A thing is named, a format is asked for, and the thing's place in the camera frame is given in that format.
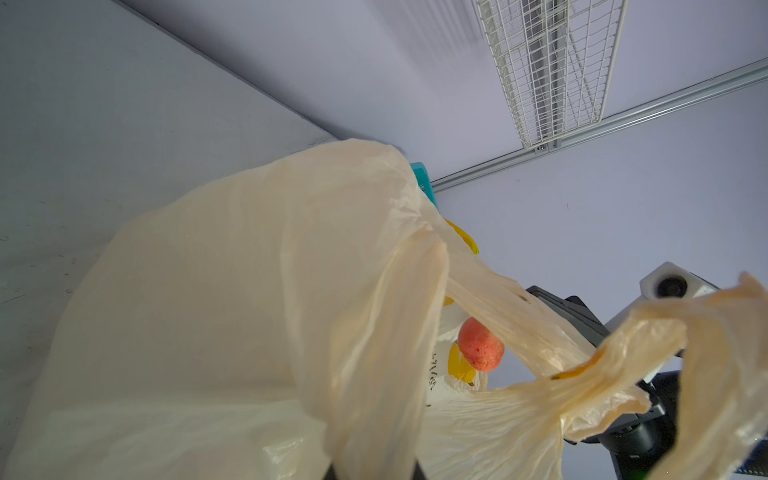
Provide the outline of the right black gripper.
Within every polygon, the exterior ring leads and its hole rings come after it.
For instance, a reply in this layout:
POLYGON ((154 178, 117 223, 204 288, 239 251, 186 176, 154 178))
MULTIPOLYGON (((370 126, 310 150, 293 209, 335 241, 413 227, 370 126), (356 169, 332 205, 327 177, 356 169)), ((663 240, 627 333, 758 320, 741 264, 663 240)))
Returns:
MULTIPOLYGON (((561 298, 539 286, 531 286, 527 292, 572 324, 594 346, 613 333, 636 304, 646 300, 644 296, 638 297, 604 324, 578 296, 561 298)), ((649 395, 650 409, 645 413, 623 414, 604 432, 581 441, 599 444, 609 452, 618 479, 645 479, 673 446, 677 437, 680 373, 677 368, 639 381, 638 387, 649 395)))

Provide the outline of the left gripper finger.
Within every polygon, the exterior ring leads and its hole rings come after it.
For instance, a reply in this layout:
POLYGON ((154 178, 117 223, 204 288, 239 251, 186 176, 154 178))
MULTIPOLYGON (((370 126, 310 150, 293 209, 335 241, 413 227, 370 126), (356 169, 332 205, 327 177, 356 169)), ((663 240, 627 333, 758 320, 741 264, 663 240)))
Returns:
POLYGON ((427 479, 416 459, 334 459, 324 479, 427 479))

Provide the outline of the red fake strawberry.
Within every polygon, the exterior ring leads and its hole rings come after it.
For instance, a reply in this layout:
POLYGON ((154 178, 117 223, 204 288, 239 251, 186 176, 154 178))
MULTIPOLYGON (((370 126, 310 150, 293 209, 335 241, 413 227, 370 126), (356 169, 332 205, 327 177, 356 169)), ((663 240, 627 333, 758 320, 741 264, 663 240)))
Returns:
POLYGON ((504 344, 479 320, 467 319, 458 334, 458 348, 467 362, 479 372, 495 370, 504 356, 504 344))

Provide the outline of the cream banana print plastic bag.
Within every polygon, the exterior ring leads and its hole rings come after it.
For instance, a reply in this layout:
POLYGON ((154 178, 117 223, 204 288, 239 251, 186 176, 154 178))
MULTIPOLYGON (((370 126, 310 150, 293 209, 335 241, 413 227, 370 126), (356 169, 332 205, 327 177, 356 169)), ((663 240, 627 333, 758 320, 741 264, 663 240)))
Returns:
POLYGON ((648 410, 683 357, 654 479, 724 479, 767 429, 767 292, 647 301, 599 346, 488 268, 380 143, 321 145, 122 228, 58 323, 9 479, 558 479, 565 441, 648 410), (505 347, 475 370, 473 317, 505 347))

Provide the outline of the teal plastic fruit basket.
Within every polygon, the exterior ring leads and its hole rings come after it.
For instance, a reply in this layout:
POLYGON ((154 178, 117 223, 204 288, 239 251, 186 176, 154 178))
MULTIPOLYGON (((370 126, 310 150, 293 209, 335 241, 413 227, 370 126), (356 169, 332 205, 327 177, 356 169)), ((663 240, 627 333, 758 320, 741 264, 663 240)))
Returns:
POLYGON ((411 163, 410 166, 421 191, 427 196, 427 198, 434 206, 437 206, 437 200, 435 198, 432 182, 426 166, 421 162, 411 163))

